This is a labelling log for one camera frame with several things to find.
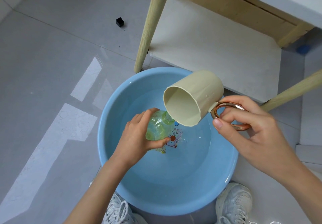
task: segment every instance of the person's left hand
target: person's left hand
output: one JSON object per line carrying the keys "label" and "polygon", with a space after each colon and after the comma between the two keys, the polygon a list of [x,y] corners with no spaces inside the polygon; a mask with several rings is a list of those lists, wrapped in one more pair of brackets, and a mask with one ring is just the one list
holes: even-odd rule
{"label": "person's left hand", "polygon": [[148,150],[162,148],[170,141],[169,137],[158,141],[150,141],[145,138],[149,120],[152,114],[158,110],[151,108],[141,114],[136,114],[126,124],[113,156],[126,163],[129,168],[135,165]]}

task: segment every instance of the mug handle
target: mug handle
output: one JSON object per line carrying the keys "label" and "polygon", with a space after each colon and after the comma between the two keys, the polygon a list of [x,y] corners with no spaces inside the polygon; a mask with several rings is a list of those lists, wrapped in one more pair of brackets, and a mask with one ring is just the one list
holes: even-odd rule
{"label": "mug handle", "polygon": [[[219,118],[219,115],[217,114],[217,110],[222,107],[231,107],[231,108],[236,108],[236,109],[247,111],[239,104],[235,104],[232,102],[218,102],[218,104],[216,104],[215,107],[210,111],[210,114],[213,119]],[[249,125],[249,124],[240,124],[240,125],[231,124],[231,125],[237,131],[245,131],[251,127],[251,125]]]}

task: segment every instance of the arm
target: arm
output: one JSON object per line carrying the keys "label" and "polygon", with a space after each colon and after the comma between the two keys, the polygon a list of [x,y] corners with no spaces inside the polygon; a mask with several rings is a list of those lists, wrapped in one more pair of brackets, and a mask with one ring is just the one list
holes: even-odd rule
{"label": "arm", "polygon": [[[313,224],[322,223],[322,182],[298,159],[275,119],[245,96],[227,96],[224,101],[242,105],[247,111],[226,108],[213,120],[218,132],[235,146],[246,160],[277,180],[296,199]],[[249,123],[249,139],[228,123]]]}
{"label": "arm", "polygon": [[126,174],[150,149],[163,147],[170,139],[149,141],[145,138],[152,108],[137,114],[128,122],[111,158],[75,206],[64,224],[101,224],[116,187]]}

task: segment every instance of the plastic bottle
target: plastic bottle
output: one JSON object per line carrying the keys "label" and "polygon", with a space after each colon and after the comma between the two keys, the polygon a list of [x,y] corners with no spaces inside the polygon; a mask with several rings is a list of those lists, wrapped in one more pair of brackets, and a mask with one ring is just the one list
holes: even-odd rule
{"label": "plastic bottle", "polygon": [[175,128],[174,122],[175,120],[171,118],[167,111],[159,110],[153,113],[147,125],[145,137],[148,140],[160,140],[168,137]]}

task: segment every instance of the blue object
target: blue object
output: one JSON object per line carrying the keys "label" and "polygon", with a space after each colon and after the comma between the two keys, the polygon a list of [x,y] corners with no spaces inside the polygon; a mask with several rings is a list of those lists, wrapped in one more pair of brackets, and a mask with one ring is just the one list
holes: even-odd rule
{"label": "blue object", "polygon": [[[113,154],[125,124],[148,108],[165,110],[163,91],[191,74],[175,67],[140,72],[119,86],[103,109],[98,150],[103,165]],[[179,125],[179,143],[166,153],[151,150],[117,187],[133,206],[157,215],[183,215],[213,201],[229,183],[238,152],[212,126],[208,113],[194,127]]]}
{"label": "blue object", "polygon": [[296,52],[301,55],[306,55],[311,49],[310,45],[304,44],[296,48]]}

